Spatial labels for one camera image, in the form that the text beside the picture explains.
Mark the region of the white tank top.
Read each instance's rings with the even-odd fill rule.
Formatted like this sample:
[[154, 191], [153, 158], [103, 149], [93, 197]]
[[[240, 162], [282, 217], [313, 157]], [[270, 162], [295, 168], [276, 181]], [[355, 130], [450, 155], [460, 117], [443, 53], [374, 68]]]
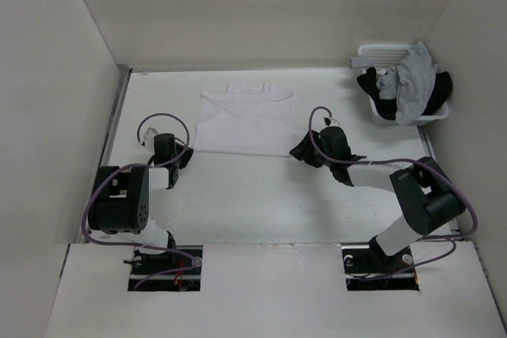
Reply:
[[203, 91], [200, 97], [196, 151], [287, 157], [296, 144], [290, 90], [268, 82], [231, 82], [224, 93]]

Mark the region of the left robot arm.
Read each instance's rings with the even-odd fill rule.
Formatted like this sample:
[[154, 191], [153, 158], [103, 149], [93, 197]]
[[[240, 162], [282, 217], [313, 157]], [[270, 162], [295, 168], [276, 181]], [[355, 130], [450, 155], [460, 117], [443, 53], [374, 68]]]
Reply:
[[176, 248], [173, 235], [150, 217], [151, 175], [159, 175], [163, 190], [170, 190], [193, 156], [189, 141], [171, 133], [151, 139], [153, 155], [146, 163], [102, 166], [90, 201], [82, 216], [82, 234], [95, 245], [132, 247], [151, 253], [150, 262], [160, 273], [172, 272], [177, 257], [187, 258], [192, 268], [201, 259]]

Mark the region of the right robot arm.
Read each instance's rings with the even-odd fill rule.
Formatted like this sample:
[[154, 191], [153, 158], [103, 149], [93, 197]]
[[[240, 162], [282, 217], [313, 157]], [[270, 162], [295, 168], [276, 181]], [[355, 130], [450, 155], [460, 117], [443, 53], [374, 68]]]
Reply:
[[403, 249], [465, 211], [432, 158], [423, 157], [401, 169], [374, 165], [365, 156], [352, 153], [345, 132], [337, 126], [308, 132], [289, 154], [314, 168], [328, 167], [335, 180], [349, 187], [395, 194], [402, 216], [368, 243], [367, 259], [376, 271], [386, 271]]

